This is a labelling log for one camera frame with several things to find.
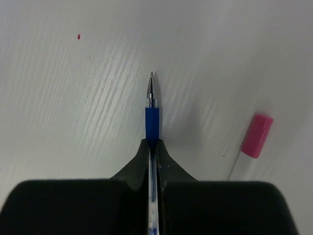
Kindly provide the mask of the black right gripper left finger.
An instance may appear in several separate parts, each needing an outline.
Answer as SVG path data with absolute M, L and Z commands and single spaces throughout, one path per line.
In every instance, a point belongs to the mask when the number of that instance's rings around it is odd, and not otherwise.
M 111 178 L 19 183 L 1 209 L 1 234 L 146 235 L 148 156 L 142 140 L 134 158 Z

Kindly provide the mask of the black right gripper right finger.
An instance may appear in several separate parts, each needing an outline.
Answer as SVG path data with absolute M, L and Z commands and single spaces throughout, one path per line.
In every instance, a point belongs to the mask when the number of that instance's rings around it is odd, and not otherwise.
M 156 147 L 162 235 L 296 235 L 277 187 L 254 181 L 198 181 Z

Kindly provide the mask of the blue ballpoint pen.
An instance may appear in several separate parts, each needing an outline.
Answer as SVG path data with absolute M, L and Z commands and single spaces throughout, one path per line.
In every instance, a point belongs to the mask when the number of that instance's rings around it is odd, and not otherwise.
M 159 139 L 159 107 L 154 89 L 154 74 L 151 73 L 145 107 L 145 137 L 149 147 L 149 222 L 148 234 L 159 234 L 159 215 L 157 201 L 157 158 L 156 145 Z

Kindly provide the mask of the pink marker cap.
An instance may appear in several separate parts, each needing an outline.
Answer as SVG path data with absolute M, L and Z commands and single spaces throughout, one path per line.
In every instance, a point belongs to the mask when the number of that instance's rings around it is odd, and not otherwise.
M 266 115 L 255 114 L 249 124 L 241 151 L 251 158 L 259 158 L 274 119 Z

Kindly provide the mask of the white acrylic marker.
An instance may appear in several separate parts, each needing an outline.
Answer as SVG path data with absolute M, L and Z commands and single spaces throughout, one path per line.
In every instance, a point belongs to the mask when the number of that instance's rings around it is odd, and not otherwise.
M 240 175 L 239 171 L 240 171 L 241 158 L 242 158 L 242 152 L 239 151 L 232 164 L 229 175 L 227 177 L 228 181 L 234 180 L 238 177 L 238 175 Z

